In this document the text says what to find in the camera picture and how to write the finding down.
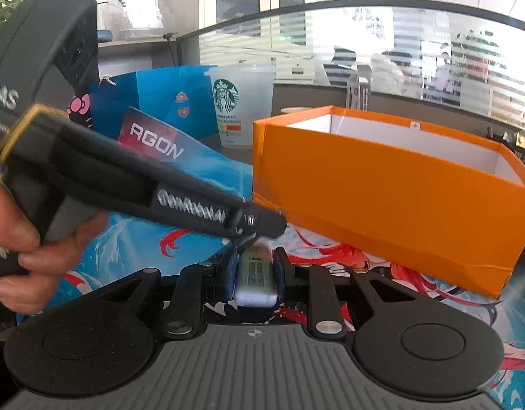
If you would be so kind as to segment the person left hand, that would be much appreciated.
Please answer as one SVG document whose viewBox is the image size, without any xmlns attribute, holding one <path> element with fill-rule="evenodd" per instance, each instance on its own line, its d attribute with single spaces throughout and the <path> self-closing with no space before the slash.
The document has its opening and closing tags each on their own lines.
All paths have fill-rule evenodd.
<svg viewBox="0 0 525 410">
<path fill-rule="evenodd" d="M 26 218 L 0 179 L 0 246 L 17 252 L 26 275 L 0 278 L 0 301 L 19 314 L 43 310 L 65 274 L 80 262 L 87 244 L 105 230 L 109 214 L 99 212 L 70 236 L 41 243 L 35 226 Z"/>
</svg>

